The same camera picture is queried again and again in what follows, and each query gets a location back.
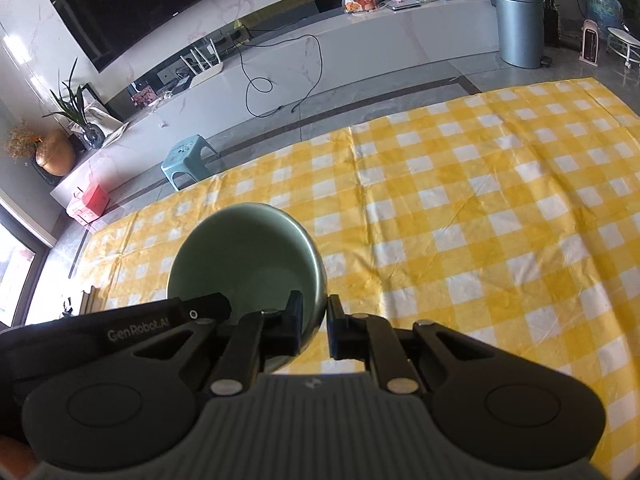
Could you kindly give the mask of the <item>green ceramic bowl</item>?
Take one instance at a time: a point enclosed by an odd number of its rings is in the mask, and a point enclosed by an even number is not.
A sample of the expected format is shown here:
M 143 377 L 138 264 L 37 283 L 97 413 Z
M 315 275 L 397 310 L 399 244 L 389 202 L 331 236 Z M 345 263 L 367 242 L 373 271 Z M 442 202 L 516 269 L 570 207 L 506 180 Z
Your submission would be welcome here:
M 244 203 L 215 212 L 186 238 L 169 273 L 167 296 L 186 301 L 220 292 L 230 302 L 232 327 L 253 312 L 284 310 L 294 290 L 303 298 L 300 348 L 306 350 L 328 300 L 318 249 L 289 214 Z

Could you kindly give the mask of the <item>pink storage box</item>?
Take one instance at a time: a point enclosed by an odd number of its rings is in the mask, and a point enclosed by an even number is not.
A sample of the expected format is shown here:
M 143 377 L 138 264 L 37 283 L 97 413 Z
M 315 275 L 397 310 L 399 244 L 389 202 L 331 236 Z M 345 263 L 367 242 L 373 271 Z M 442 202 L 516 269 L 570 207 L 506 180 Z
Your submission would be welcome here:
M 66 207 L 66 214 L 82 226 L 88 226 L 104 214 L 110 196 L 98 182 L 91 182 L 84 190 L 72 197 Z

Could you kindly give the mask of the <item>yellow checkered tablecloth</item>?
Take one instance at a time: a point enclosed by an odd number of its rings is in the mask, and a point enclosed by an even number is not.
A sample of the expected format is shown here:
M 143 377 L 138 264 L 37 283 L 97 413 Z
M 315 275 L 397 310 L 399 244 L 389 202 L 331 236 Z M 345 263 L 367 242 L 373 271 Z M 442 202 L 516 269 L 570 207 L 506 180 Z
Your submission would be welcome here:
M 186 236 L 265 203 L 296 219 L 350 312 L 430 318 L 600 396 L 593 463 L 639 463 L 639 113 L 594 79 L 507 88 L 296 143 L 97 232 L 101 310 L 162 299 Z

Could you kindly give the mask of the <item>light blue plastic stool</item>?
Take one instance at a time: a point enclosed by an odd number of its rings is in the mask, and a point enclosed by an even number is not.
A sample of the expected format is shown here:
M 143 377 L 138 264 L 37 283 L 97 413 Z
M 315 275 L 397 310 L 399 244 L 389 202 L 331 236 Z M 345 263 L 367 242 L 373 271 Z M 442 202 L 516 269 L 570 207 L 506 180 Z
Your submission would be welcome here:
M 175 181 L 178 174 L 190 177 L 193 182 L 200 182 L 210 176 L 202 156 L 204 150 L 209 150 L 220 158 L 220 154 L 199 134 L 181 140 L 169 150 L 160 164 L 160 170 L 176 192 L 179 192 Z

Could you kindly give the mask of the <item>copper round vase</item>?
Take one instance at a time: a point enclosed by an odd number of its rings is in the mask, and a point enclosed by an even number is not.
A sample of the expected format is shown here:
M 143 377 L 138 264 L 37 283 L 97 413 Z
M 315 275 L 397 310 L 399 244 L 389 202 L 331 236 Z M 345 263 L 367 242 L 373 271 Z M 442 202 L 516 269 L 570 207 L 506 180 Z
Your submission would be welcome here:
M 43 136 L 35 151 L 37 165 L 55 177 L 65 177 L 74 168 L 76 153 L 63 130 L 54 129 Z

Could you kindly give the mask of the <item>dried flower bunch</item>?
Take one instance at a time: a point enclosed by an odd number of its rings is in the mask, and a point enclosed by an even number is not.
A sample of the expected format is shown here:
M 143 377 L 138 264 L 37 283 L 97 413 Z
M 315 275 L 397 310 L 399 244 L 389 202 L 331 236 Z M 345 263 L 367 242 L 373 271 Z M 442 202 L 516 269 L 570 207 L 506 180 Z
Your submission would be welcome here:
M 35 133 L 27 122 L 20 122 L 11 129 L 4 148 L 14 159 L 32 158 L 41 142 L 39 133 Z

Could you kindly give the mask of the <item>white marble tv console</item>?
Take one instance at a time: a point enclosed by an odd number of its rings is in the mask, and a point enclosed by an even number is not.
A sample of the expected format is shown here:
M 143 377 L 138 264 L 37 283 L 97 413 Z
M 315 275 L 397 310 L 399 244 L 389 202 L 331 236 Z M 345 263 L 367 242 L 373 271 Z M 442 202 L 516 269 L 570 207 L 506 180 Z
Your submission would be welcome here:
M 216 77 L 134 116 L 122 136 L 90 154 L 51 192 L 66 206 L 88 181 L 107 190 L 161 162 L 178 141 L 210 138 L 272 110 L 396 70 L 498 49 L 490 0 L 341 14 L 250 47 Z

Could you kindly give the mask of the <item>white wifi router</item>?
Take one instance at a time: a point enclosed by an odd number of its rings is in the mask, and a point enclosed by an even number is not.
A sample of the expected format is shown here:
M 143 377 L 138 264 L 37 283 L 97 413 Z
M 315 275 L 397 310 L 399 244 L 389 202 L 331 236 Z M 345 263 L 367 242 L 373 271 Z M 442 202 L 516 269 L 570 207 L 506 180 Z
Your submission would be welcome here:
M 181 55 L 180 58 L 190 70 L 191 88 L 216 77 L 224 70 L 224 62 L 222 62 L 215 43 L 211 39 L 207 39 L 201 48 L 194 44 L 189 54 Z

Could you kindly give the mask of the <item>green plant in blue vase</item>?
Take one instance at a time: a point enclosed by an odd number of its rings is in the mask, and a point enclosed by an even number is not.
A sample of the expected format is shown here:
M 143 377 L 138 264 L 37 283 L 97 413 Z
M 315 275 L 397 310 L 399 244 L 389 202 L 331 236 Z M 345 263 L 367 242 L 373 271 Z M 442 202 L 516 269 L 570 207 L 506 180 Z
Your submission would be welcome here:
M 103 131 L 92 122 L 88 122 L 85 112 L 84 87 L 80 84 L 77 88 L 72 85 L 77 60 L 74 61 L 70 74 L 66 79 L 58 82 L 58 92 L 50 91 L 58 109 L 55 112 L 43 115 L 43 118 L 51 116 L 62 116 L 69 122 L 80 128 L 82 137 L 88 144 L 89 148 L 98 150 L 102 148 L 105 141 Z

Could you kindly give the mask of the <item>grey metal trash bin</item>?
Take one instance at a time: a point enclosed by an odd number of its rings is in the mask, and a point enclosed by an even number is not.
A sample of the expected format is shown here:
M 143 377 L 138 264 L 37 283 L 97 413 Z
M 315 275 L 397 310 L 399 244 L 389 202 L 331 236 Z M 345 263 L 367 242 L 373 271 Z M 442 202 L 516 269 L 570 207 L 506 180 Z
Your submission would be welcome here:
M 497 11 L 499 53 L 509 65 L 536 70 L 544 55 L 544 0 L 491 0 Z

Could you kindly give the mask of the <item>pink small heater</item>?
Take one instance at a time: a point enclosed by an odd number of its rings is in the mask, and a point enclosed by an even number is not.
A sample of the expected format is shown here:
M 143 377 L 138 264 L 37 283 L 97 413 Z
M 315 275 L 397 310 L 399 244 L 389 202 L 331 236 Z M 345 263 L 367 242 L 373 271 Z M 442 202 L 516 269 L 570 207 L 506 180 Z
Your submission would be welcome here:
M 600 48 L 599 29 L 596 22 L 585 20 L 582 25 L 582 48 L 579 59 L 591 66 L 598 66 Z

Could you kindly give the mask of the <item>blue water jug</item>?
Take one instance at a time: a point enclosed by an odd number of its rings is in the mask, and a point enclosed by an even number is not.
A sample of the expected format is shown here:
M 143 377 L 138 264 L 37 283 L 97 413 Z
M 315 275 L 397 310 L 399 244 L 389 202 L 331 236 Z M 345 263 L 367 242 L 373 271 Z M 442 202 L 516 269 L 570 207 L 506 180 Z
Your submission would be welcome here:
M 608 36 L 610 28 L 620 28 L 624 11 L 618 0 L 585 0 L 586 17 L 596 24 L 601 38 Z

